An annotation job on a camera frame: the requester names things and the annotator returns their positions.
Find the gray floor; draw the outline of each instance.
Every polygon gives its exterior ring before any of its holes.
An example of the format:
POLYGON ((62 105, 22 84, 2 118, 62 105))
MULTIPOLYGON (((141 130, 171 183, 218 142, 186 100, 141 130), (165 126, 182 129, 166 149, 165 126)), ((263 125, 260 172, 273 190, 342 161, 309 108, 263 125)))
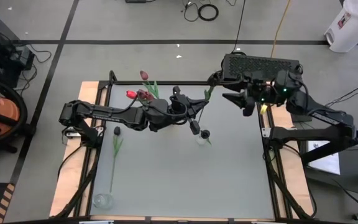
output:
MULTIPOLYGON (((123 0, 80 0, 68 32, 70 40, 230 39, 234 40, 242 1, 235 7, 213 1, 219 17, 194 23, 183 18, 180 0, 126 4, 123 0)), ((73 0, 0 0, 0 18, 21 38, 59 40, 73 0)), ((240 39, 272 40, 286 0, 248 0, 240 39)), ((293 0, 279 40, 322 40, 323 32, 341 10, 338 0, 293 0)), ((188 17, 194 12, 188 11, 188 17)), ((51 50, 56 45, 35 45, 51 50)), ((248 55, 269 57, 271 45, 238 45, 248 55)), ((56 186, 57 169, 65 146, 60 141, 58 116, 64 103, 77 98, 82 81, 106 80, 114 70, 120 80, 139 80, 139 70, 157 80, 206 80, 219 69, 233 45, 65 45, 49 93, 24 162, 6 222, 47 218, 56 186)), ((279 45, 276 57, 299 60, 310 95, 327 103, 358 86, 358 46, 347 54, 335 54, 321 45, 279 45)), ((34 112, 52 60, 35 64, 39 74, 24 93, 29 113, 34 112)), ((334 106, 355 118, 358 96, 334 106)), ((311 123, 323 127, 317 121, 311 123)), ((0 156, 0 182, 8 182, 17 155, 0 156)), ((358 206, 339 188, 310 183, 322 220, 349 221, 358 206)))

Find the table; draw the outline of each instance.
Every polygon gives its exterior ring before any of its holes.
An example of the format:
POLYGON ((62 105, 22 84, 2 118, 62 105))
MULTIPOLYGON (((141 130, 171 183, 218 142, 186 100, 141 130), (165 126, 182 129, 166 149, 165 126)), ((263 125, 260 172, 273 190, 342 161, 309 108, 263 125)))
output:
MULTIPOLYGON (((78 96, 79 100, 87 101, 89 103, 95 103, 96 95, 98 92, 98 88, 100 87, 99 82, 83 82, 81 85, 80 94, 78 96)), ((101 92, 101 100, 100 102, 104 102, 106 98, 106 90, 101 92)), ((282 126, 285 128, 292 128, 293 123, 291 120, 290 114, 286 111, 284 106, 279 108, 273 106, 272 107, 272 116, 274 120, 274 124, 276 126, 282 126)), ((267 122, 267 114, 263 115, 264 117, 264 125, 265 127, 269 126, 267 122)), ((90 119, 87 119, 86 122, 88 124, 91 123, 90 119)), ((289 142, 289 145, 298 149, 296 142, 289 142)), ((67 147, 65 150, 64 157, 68 156, 71 152, 73 152, 80 145, 80 139, 74 138, 69 139, 67 142, 67 147)), ((94 151, 91 154, 91 161, 93 161, 94 151)), ((313 207, 310 200, 310 195, 308 191, 308 186, 306 182, 305 173, 303 170, 303 166, 301 163, 301 159, 295 153, 291 152, 291 150, 282 149, 280 151, 281 162, 283 173, 285 174, 285 182, 287 184, 288 190, 294 196, 296 201, 306 213, 312 214, 313 207)), ((66 164, 63 166, 60 178, 57 182, 57 188, 55 191, 55 196, 53 198, 52 207, 50 210, 50 216, 56 215, 60 212, 67 202, 71 199, 72 195, 78 188, 78 183, 80 181, 81 170, 83 167, 85 158, 85 149, 79 150, 71 159, 69 159, 66 164)), ((278 209, 280 211, 280 216, 285 218, 285 203, 282 197, 282 194, 278 187, 276 186, 277 193, 277 202, 278 209)), ((90 196, 90 187, 88 186, 82 196, 81 208, 79 211, 79 216, 85 216, 86 214, 86 206, 89 201, 90 196)), ((145 220, 146 217, 133 217, 133 216, 92 216, 93 220, 145 220)), ((208 218, 208 217, 199 217, 199 218, 190 218, 190 217, 150 217, 151 220, 188 220, 188 221, 228 221, 228 218, 208 218)), ((271 219, 249 219, 249 218, 235 218, 234 221, 272 221, 271 219)))

